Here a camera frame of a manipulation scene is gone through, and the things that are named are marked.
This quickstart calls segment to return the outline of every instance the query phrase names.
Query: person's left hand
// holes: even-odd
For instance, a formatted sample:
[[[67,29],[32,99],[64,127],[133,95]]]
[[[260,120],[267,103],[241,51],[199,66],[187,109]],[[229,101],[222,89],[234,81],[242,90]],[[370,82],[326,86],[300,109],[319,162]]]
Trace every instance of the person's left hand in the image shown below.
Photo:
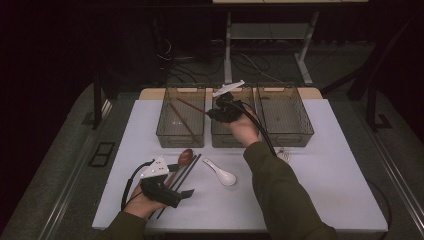
[[[131,200],[124,208],[124,212],[127,212],[140,218],[147,218],[154,211],[166,207],[165,204],[160,203],[158,201],[150,200],[148,197],[144,196],[141,191],[140,183],[137,184],[137,187],[131,194],[130,199]]]

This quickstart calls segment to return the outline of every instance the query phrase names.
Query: person's right hand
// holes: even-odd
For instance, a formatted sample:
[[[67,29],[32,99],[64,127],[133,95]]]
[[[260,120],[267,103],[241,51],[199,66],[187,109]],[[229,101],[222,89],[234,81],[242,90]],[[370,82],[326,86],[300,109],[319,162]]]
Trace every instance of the person's right hand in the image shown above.
[[[250,114],[252,114],[255,119],[257,119],[256,115],[252,112],[252,110],[247,110]],[[243,144],[244,147],[250,146],[250,144],[254,142],[260,141],[259,139],[259,130],[255,126],[255,124],[246,116],[241,115],[237,121],[230,123],[222,123],[225,127],[229,128],[233,133],[234,137]]]

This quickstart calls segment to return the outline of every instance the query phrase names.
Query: clear plastic bin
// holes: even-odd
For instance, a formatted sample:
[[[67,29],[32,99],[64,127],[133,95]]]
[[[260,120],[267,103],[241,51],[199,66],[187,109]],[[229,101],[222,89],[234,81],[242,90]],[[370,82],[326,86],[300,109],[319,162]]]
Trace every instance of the clear plastic bin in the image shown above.
[[[258,83],[255,103],[274,147],[305,147],[314,129],[295,83]]]
[[[220,88],[222,88],[222,84],[214,84],[213,92],[218,91]],[[253,98],[253,88],[255,85],[250,83],[245,83],[242,86],[235,88],[231,90],[231,94],[234,96],[234,100],[241,100],[244,103],[247,103],[251,108],[253,108],[253,112],[255,112],[255,102]],[[212,107],[216,108],[216,99],[218,97],[214,97],[212,99]],[[217,122],[216,120],[212,120],[211,122],[211,133],[212,133],[212,146],[215,148],[242,148],[243,145],[237,141],[234,137],[231,131],[222,126],[221,123]]]
[[[202,148],[205,145],[205,115],[178,99],[204,111],[206,85],[168,84],[163,98],[156,135],[163,148]]]

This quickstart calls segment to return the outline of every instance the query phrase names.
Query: wooden spoon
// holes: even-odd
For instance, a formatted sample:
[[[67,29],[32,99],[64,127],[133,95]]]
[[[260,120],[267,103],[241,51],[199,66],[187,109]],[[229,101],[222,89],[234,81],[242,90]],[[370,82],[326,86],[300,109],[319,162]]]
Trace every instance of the wooden spoon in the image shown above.
[[[191,148],[188,148],[186,150],[184,150],[180,156],[178,157],[178,170],[173,172],[172,175],[168,178],[168,180],[165,183],[165,186],[167,188],[169,188],[169,186],[171,186],[172,181],[174,181],[175,176],[177,175],[177,172],[189,165],[191,163],[191,161],[193,160],[193,150]]]

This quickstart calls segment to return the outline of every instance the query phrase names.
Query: metal frame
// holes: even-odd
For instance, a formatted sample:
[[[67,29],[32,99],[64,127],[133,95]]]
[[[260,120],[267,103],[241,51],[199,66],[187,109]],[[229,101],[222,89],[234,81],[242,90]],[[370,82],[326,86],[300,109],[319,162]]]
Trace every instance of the metal frame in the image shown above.
[[[102,113],[101,117],[103,119],[106,119],[111,110],[112,110],[112,103],[106,100],[105,104],[103,105],[103,109],[101,110],[101,113]],[[81,150],[81,153],[75,162],[72,173],[67,179],[65,186],[62,189],[62,192],[60,193],[59,197],[56,200],[56,203],[54,204],[54,207],[50,213],[49,219],[47,220],[46,224],[44,225],[44,228],[42,229],[38,237],[39,240],[54,238],[54,235],[57,229],[59,228],[59,225],[62,221],[63,216],[65,215],[68,205],[71,202],[71,199],[76,191],[76,188],[81,178],[80,175],[83,171],[83,168],[87,164],[87,159],[90,158],[89,154],[91,153],[91,150],[94,148],[96,140],[98,139],[100,133],[102,132],[101,130],[104,127],[104,122],[100,123],[98,127],[99,127],[98,131],[92,131],[88,135],[84,143],[84,146]]]
[[[355,112],[358,116],[361,115],[363,111],[361,109],[360,103],[356,103],[353,105]],[[414,193],[410,189],[409,185],[406,183],[406,180],[402,176],[400,170],[396,166],[396,163],[393,161],[380,137],[378,136],[378,132],[375,132],[372,127],[369,126],[369,123],[365,120],[361,121],[364,129],[367,130],[369,136],[375,144],[375,147],[380,153],[381,162],[384,168],[387,171],[390,179],[392,180],[393,185],[395,186],[397,192],[399,193],[400,198],[405,204],[406,209],[412,217],[412,220],[417,225],[418,231],[420,231],[421,236],[424,238],[424,210],[421,204],[418,202]]]
[[[307,27],[306,30],[304,32],[304,36],[303,38],[299,37],[298,35],[290,35],[290,33],[285,34],[284,38],[281,39],[303,39],[303,46],[302,46],[302,50],[299,53],[295,53],[294,57],[297,63],[297,66],[300,70],[300,73],[302,75],[303,81],[305,83],[305,85],[307,86],[311,86],[313,84],[312,82],[312,78],[309,75],[309,71],[308,68],[306,67],[306,64],[304,62],[305,56],[306,56],[306,52],[308,51],[309,48],[309,44],[311,43],[311,39],[312,39],[312,35],[314,33],[315,30],[315,26],[318,20],[318,16],[319,16],[319,11],[314,11],[314,13],[312,14],[312,18],[310,20],[309,23],[307,23]],[[246,24],[233,24],[231,21],[231,12],[227,13],[227,34],[226,34],[226,39],[225,39],[225,61],[224,61],[224,77],[225,77],[225,82],[226,83],[231,83],[232,82],[232,71],[231,71],[231,39],[280,39],[278,37],[274,37],[274,34],[272,34],[272,32],[270,33],[270,36],[257,36],[257,37],[253,37],[253,36],[233,36],[232,35],[232,30],[235,30],[236,27],[238,26],[243,26]],[[294,24],[275,24],[277,25],[277,27],[281,27],[284,28],[284,26],[288,26],[291,27],[292,29],[295,29],[295,27],[299,24],[297,24],[296,26],[293,25]],[[269,31],[271,31],[271,24],[255,24],[255,27],[261,27],[261,26],[265,26],[266,28],[269,29]]]

